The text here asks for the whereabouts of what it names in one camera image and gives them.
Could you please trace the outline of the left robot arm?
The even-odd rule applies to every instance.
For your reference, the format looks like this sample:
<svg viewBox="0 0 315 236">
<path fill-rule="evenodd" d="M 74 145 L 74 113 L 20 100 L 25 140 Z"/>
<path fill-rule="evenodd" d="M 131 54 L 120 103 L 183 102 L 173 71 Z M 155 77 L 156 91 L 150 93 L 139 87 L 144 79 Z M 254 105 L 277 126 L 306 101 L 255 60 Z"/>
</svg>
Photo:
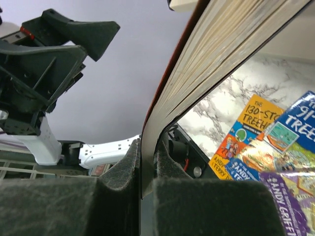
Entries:
<svg viewBox="0 0 315 236">
<path fill-rule="evenodd" d="M 59 141 L 47 119 L 83 77 L 84 60 L 99 60 L 119 29 L 114 21 L 79 22 L 54 9 L 21 26 L 1 21 L 0 130 L 13 137 L 1 141 L 1 150 L 33 156 L 38 172 L 68 176 L 125 156 L 132 138 L 99 145 Z"/>
</svg>

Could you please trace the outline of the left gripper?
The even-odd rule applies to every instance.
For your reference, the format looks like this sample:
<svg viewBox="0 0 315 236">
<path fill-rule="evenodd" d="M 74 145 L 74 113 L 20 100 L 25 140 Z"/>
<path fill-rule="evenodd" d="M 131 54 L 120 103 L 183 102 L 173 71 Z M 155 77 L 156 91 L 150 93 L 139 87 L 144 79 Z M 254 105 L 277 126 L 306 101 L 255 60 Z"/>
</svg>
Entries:
<svg viewBox="0 0 315 236">
<path fill-rule="evenodd" d="M 83 76 L 87 54 L 98 61 L 120 30 L 115 21 L 74 21 L 54 9 L 41 18 L 76 45 L 36 46 L 16 24 L 1 23 L 0 127 L 9 135 L 39 135 L 46 113 Z"/>
</svg>

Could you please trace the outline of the dark Three Days To See book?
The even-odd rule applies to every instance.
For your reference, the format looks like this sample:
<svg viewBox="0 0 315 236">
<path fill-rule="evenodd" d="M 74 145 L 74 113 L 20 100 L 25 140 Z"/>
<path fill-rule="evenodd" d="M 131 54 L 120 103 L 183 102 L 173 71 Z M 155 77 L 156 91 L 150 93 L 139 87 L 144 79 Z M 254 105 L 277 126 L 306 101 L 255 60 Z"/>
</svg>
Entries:
<svg viewBox="0 0 315 236">
<path fill-rule="evenodd" d="M 152 192 L 164 131 L 311 4 L 309 0 L 200 0 L 148 109 L 141 136 L 141 190 Z"/>
</svg>

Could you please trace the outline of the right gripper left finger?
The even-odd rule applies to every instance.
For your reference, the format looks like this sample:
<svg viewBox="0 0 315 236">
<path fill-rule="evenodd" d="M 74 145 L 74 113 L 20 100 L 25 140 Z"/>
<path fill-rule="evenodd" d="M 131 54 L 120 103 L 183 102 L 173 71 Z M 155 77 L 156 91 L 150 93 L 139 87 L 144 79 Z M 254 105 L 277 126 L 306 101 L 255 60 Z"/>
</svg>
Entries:
<svg viewBox="0 0 315 236">
<path fill-rule="evenodd" d="M 140 140 L 98 178 L 5 179 L 3 236 L 140 235 Z"/>
</svg>

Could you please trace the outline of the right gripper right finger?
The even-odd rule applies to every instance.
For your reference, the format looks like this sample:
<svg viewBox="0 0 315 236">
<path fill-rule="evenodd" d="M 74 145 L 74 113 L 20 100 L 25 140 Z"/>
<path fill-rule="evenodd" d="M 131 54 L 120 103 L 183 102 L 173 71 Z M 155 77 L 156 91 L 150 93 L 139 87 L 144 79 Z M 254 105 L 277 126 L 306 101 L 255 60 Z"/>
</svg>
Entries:
<svg viewBox="0 0 315 236">
<path fill-rule="evenodd" d="M 273 197 L 257 181 L 192 179 L 161 142 L 155 153 L 156 236 L 283 236 Z"/>
</svg>

